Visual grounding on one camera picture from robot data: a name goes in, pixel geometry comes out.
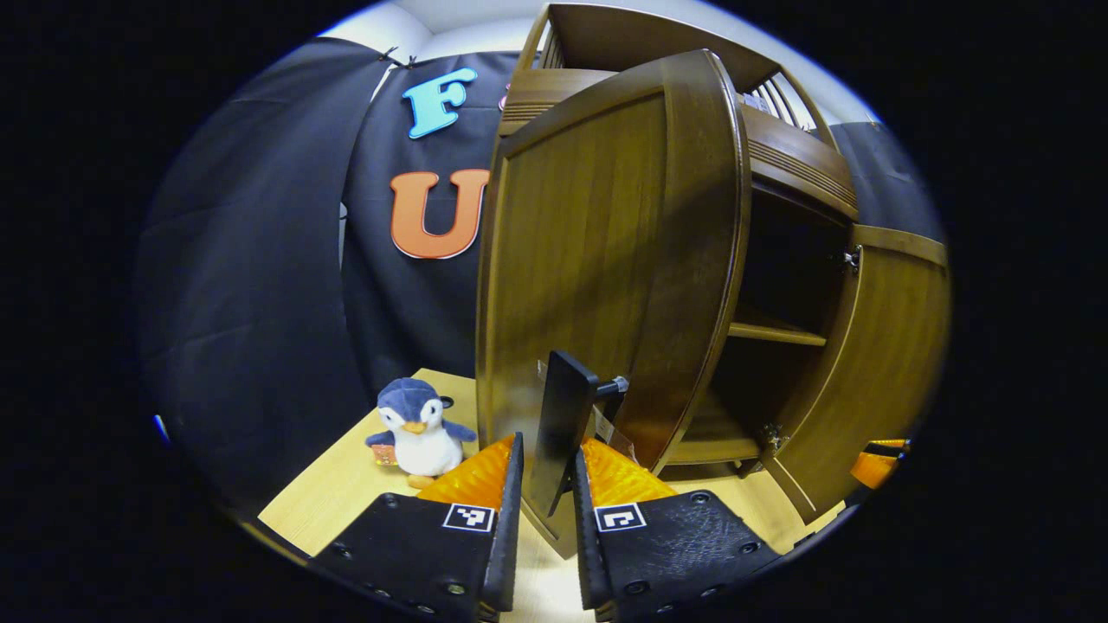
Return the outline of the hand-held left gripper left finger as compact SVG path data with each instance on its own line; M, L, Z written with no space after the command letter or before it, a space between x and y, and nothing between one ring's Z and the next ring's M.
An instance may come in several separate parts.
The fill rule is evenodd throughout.
M309 566L421 622L496 622L514 602L523 474L523 437L507 435L441 494L380 494Z

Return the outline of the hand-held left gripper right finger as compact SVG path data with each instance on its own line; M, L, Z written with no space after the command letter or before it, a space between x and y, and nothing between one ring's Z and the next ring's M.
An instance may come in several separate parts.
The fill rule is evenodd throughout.
M689 622L783 559L716 493L673 491L595 439L571 492L581 601L597 622Z

